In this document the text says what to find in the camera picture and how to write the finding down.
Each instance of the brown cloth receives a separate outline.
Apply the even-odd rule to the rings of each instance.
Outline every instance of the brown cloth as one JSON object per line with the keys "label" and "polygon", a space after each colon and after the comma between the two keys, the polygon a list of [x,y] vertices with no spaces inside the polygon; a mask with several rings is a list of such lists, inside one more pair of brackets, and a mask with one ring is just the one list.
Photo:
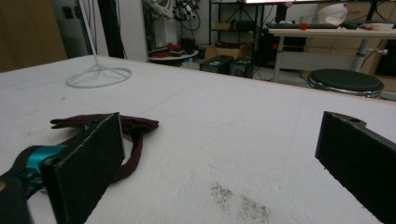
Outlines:
{"label": "brown cloth", "polygon": [[[78,115],[67,119],[53,119],[50,121],[50,123],[55,124],[54,126],[51,127],[52,129],[60,129],[67,127],[84,129],[84,126],[88,121],[93,119],[98,119],[101,116],[103,115],[102,114]],[[134,145],[132,146],[131,157],[128,159],[127,162],[125,162],[120,167],[119,172],[116,174],[116,176],[112,181],[113,183],[118,182],[125,177],[128,177],[136,169],[143,148],[143,133],[158,128],[158,123],[159,123],[159,121],[157,120],[142,119],[137,117],[123,116],[123,115],[120,116],[120,121],[121,121],[122,133],[131,135],[132,142]],[[67,145],[78,135],[79,133],[76,136],[67,139],[66,141],[62,142],[59,145]]]}

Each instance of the round stool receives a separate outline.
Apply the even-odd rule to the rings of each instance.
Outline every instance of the round stool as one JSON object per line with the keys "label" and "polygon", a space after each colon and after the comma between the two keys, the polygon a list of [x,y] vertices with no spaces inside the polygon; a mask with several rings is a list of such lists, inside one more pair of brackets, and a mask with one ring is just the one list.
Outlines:
{"label": "round stool", "polygon": [[350,95],[376,97],[384,84],[376,77],[342,69],[319,69],[308,76],[313,88]]}

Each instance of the desk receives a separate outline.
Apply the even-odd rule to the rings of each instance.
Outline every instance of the desk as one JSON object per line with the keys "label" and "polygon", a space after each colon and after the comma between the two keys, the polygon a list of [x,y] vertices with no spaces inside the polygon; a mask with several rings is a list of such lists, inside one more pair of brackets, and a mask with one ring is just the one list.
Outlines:
{"label": "desk", "polygon": [[[0,76],[0,173],[31,145],[71,135],[51,119],[111,113],[156,119],[128,178],[87,223],[377,223],[315,158],[323,111],[396,141],[396,104],[190,69],[99,57],[133,76],[98,89],[66,86],[90,56]],[[55,223],[46,194],[35,223]]]}
{"label": "desk", "polygon": [[[366,30],[338,30],[338,29],[269,29],[269,34],[279,36],[279,47],[276,54],[276,66],[274,82],[277,82],[277,75],[280,68],[298,70],[318,70],[321,68],[340,68],[359,72],[361,64],[365,58],[370,39],[395,39],[396,30],[391,31],[366,31]],[[322,37],[322,38],[354,38],[360,39],[361,46],[356,55],[334,55],[308,52],[287,52],[283,51],[283,41],[285,36],[294,37]]]}
{"label": "desk", "polygon": [[193,54],[184,54],[184,55],[181,55],[180,57],[174,57],[174,56],[169,56],[169,57],[164,57],[164,58],[152,57],[152,58],[148,58],[148,60],[151,62],[154,62],[154,63],[162,63],[162,64],[166,64],[169,62],[181,62],[182,60],[189,59],[189,58],[192,58],[192,57],[198,55],[198,53],[199,53],[199,51],[195,50]]}

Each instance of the white table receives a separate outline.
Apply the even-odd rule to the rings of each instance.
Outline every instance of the white table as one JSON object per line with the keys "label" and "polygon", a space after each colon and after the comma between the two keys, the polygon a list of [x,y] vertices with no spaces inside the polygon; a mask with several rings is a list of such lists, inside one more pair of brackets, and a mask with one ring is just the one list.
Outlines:
{"label": "white table", "polygon": [[199,51],[195,50],[194,53],[192,53],[192,54],[183,54],[180,57],[175,57],[175,56],[169,56],[169,57],[163,57],[163,58],[149,57],[148,59],[153,62],[168,62],[168,61],[189,59],[189,58],[192,58],[192,57],[198,55],[198,53],[199,53]]}
{"label": "white table", "polygon": [[[133,76],[99,89],[66,86],[92,57],[0,74],[1,174],[23,149],[70,136],[52,130],[51,119],[119,111],[160,127],[145,135],[135,172],[108,188],[87,223],[377,223],[314,155],[323,111],[362,119],[395,142],[396,104],[158,64],[100,62],[130,68]],[[35,194],[29,206],[35,223],[55,222],[46,194]]]}
{"label": "white table", "polygon": [[[318,70],[322,68],[340,68],[359,72],[365,58],[365,52],[371,39],[396,39],[396,29],[390,31],[367,31],[362,29],[269,29],[269,34],[279,36],[279,47],[276,54],[274,82],[280,68],[298,70]],[[285,36],[353,38],[362,39],[356,55],[320,54],[311,52],[283,51]]]}

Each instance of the floor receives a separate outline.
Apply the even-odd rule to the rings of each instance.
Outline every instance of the floor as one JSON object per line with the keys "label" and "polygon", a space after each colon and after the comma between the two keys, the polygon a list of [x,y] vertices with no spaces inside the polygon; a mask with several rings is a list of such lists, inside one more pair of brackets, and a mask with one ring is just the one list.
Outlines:
{"label": "floor", "polygon": [[[270,81],[273,77],[274,69],[265,67],[260,67],[258,72],[256,72],[253,76],[254,79],[263,81]],[[278,82],[291,86],[311,88],[308,83],[306,83],[305,79],[303,79],[299,71],[280,71]],[[379,99],[396,102],[396,92],[383,91]]]}

